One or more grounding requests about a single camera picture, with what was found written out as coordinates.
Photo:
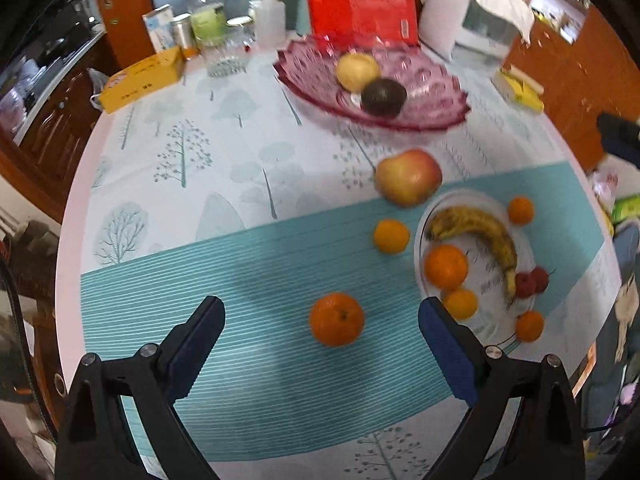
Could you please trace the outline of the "red hawthorn fruit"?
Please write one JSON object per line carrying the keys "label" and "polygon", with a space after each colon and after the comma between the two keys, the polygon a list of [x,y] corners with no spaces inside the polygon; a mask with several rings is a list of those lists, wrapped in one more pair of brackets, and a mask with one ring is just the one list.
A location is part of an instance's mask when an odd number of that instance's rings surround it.
{"label": "red hawthorn fruit", "polygon": [[536,266],[530,271],[530,276],[534,280],[536,294],[542,294],[548,288],[549,273],[541,266]]}
{"label": "red hawthorn fruit", "polygon": [[529,272],[518,272],[515,274],[515,297],[526,299],[536,294],[537,284],[533,275]]}

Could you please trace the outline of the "small yellow-orange mandarin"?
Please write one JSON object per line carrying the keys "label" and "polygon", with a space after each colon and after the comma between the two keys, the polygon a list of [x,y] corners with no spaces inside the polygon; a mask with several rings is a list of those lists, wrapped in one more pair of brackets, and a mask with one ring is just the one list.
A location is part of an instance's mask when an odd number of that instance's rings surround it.
{"label": "small yellow-orange mandarin", "polygon": [[442,294],[442,305],[457,321],[464,321],[476,313],[478,299],[475,292],[464,287],[447,290]]}

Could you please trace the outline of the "large orange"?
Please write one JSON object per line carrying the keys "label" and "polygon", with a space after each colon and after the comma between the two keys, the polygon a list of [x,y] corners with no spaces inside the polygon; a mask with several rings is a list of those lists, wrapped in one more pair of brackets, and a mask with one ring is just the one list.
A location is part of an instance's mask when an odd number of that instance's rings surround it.
{"label": "large orange", "polygon": [[358,301],[344,292],[331,292],[318,299],[309,312],[309,327],[316,341],[343,347],[357,340],[366,317]]}
{"label": "large orange", "polygon": [[441,290],[460,287],[469,273],[469,263],[462,250],[454,245],[441,244],[430,249],[423,263],[424,275]]}

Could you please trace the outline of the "spotted yellow banana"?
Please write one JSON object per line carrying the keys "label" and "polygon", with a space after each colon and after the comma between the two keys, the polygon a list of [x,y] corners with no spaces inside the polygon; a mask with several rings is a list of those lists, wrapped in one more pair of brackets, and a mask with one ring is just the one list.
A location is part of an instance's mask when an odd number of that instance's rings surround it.
{"label": "spotted yellow banana", "polygon": [[506,226],[489,212],[471,206],[456,205],[435,211],[426,225],[429,240],[442,242],[472,234],[487,246],[502,271],[506,304],[514,303],[518,253]]}

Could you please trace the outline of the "red yellow apple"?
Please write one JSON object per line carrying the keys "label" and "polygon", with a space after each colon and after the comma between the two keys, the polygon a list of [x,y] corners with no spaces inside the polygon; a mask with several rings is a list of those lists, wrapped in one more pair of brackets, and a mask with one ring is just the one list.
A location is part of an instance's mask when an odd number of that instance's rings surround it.
{"label": "red yellow apple", "polygon": [[428,200],[442,185],[442,170],[431,154],[412,148],[384,158],[374,174],[376,190],[399,207],[414,207]]}

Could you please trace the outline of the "orange mandarin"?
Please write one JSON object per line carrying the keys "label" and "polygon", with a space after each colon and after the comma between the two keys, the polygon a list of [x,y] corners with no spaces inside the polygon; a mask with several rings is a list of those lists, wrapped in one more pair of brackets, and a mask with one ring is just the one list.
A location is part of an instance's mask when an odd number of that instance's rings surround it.
{"label": "orange mandarin", "polygon": [[395,219],[380,220],[373,232],[373,243],[384,254],[399,254],[410,242],[409,229]]}

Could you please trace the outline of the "green wipes pack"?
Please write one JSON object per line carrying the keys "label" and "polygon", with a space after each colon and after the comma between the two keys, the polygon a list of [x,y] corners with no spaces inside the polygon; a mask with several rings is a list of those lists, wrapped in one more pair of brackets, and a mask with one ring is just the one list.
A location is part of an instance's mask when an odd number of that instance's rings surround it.
{"label": "green wipes pack", "polygon": [[612,209],[611,219],[614,224],[640,216],[640,195],[618,198]]}

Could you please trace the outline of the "white appliance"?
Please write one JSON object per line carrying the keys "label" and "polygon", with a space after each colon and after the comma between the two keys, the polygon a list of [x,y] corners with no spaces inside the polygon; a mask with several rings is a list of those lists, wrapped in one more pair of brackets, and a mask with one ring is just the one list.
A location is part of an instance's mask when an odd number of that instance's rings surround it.
{"label": "white appliance", "polygon": [[476,0],[421,0],[421,4],[419,39],[447,61],[459,48],[502,61],[518,36],[514,25]]}

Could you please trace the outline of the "dark avocado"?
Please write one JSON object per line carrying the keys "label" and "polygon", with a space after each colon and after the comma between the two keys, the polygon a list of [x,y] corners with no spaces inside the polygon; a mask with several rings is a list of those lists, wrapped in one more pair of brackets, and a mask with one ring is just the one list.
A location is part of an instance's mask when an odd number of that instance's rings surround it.
{"label": "dark avocado", "polygon": [[378,78],[361,92],[361,108],[376,117],[396,117],[407,99],[407,90],[397,80]]}

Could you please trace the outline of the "tree print tablecloth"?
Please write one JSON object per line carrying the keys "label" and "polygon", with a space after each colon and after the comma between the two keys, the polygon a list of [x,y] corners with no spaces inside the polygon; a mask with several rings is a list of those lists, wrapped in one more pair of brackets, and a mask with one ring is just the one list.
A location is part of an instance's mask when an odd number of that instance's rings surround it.
{"label": "tree print tablecloth", "polygon": [[[420,333],[412,250],[373,245],[380,220],[416,231],[424,214],[378,196],[378,162],[418,146],[442,168],[442,197],[534,203],[523,233],[550,275],[534,300],[546,326],[532,344],[500,337],[518,358],[577,367],[620,289],[613,245],[560,137],[506,104],[489,66],[450,66],[469,95],[463,124],[394,136],[311,120],[273,61],[225,80],[196,70],[107,119],[81,232],[85,347],[130,356],[216,296],[226,326],[176,408],[217,474],[419,479],[465,406]],[[366,317],[347,346],[309,327],[331,292]]]}

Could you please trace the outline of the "yellow pear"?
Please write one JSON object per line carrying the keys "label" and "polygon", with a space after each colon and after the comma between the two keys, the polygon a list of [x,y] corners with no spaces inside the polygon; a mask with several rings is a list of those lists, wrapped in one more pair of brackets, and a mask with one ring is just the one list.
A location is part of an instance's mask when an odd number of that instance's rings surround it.
{"label": "yellow pear", "polygon": [[367,84],[381,77],[381,70],[373,56],[349,52],[338,59],[335,77],[345,90],[361,93]]}

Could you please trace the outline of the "red paper cup package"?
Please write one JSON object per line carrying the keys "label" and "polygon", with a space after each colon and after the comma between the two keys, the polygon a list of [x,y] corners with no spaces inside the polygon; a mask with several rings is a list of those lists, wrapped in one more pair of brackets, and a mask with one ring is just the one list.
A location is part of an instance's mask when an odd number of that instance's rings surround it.
{"label": "red paper cup package", "polygon": [[414,0],[307,0],[316,36],[419,43]]}

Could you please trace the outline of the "yellow box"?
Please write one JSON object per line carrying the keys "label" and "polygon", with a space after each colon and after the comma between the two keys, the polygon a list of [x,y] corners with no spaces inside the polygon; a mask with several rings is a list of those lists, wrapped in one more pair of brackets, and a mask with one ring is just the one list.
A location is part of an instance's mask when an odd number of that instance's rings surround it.
{"label": "yellow box", "polygon": [[113,113],[157,90],[178,82],[186,60],[179,47],[144,58],[111,76],[98,97],[104,112]]}

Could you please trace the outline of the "clear drinking glass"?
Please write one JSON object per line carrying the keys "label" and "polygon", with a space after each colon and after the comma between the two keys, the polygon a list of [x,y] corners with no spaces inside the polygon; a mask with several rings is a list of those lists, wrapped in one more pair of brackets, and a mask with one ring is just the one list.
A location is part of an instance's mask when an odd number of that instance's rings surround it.
{"label": "clear drinking glass", "polygon": [[227,77],[246,70],[252,37],[244,26],[230,27],[224,36],[203,41],[200,50],[209,76]]}

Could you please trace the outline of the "white blue carton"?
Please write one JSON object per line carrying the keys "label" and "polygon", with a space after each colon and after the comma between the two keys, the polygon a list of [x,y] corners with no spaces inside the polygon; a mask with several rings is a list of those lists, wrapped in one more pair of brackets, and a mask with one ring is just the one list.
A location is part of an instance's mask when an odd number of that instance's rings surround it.
{"label": "white blue carton", "polygon": [[156,53],[175,47],[176,43],[171,28],[173,19],[174,11],[170,4],[164,4],[142,15],[143,23]]}

